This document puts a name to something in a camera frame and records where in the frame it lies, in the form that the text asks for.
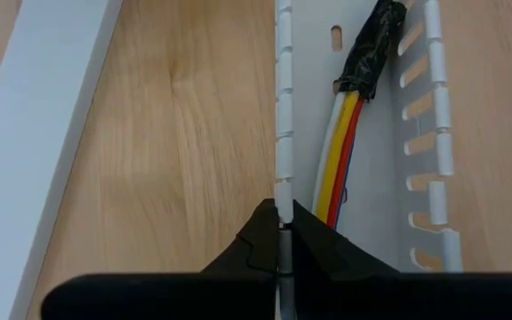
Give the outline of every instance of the black electrical tape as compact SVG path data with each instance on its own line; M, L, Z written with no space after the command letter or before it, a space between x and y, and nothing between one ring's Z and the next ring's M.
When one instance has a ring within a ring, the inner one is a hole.
M404 24L406 7L393 0L379 0L356 37L345 61L343 74L335 81L339 92L359 91L365 100L374 98L390 46Z

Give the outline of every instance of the cable management tray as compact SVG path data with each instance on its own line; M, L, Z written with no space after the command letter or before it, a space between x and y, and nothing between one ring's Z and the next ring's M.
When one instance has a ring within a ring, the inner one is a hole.
M276 206L281 216L290 217L293 199L312 209L335 99L332 82L375 3L276 0ZM426 215L434 226L447 223L446 187L440 178L453 174L453 163L439 2L410 3L402 41L390 54L376 97L365 104L358 121L347 202L341 206L337 230L401 271L429 270L416 259L420 250L441 259L444 271L460 272L459 233L414 224L415 214ZM342 34L339 52L332 48L336 26ZM412 79L411 71L417 69L422 71ZM425 101L429 108L411 116ZM416 138L430 140L432 146L411 153L408 142ZM429 181L416 186L419 177Z

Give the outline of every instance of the white wire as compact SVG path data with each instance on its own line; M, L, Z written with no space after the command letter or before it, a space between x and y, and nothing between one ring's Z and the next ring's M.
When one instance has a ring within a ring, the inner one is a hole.
M335 96L331 118L329 119L327 130L325 131L324 146L321 149L321 157L319 158L319 166L317 167L316 188L313 191L313 203L311 206L311 212L315 215L317 215L317 202L319 201L319 193L324 181L325 163L327 162L329 149L331 148L331 141L333 133L335 132L335 126L337 126L337 120L339 119L343 102L345 102L345 94L346 93L344 92L339 92L337 93L337 96Z

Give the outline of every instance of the white board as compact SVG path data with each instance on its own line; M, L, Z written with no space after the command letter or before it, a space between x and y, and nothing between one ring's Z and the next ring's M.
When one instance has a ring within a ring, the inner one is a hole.
M122 0L23 0L0 67L0 319L35 289Z

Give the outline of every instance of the yellow wire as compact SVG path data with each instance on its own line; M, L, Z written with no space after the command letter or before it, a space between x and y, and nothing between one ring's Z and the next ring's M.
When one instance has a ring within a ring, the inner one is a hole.
M319 201L317 203L317 217L327 222L327 215L329 213L329 204L333 193L333 186L335 184L335 177L337 176L337 168L339 166L339 159L341 158L341 149L347 134L347 128L351 122L353 110L359 100L358 92L348 93L343 102L343 110L341 111L340 120L333 134L331 147L329 148L329 155L324 171L324 181L321 186L319 194Z

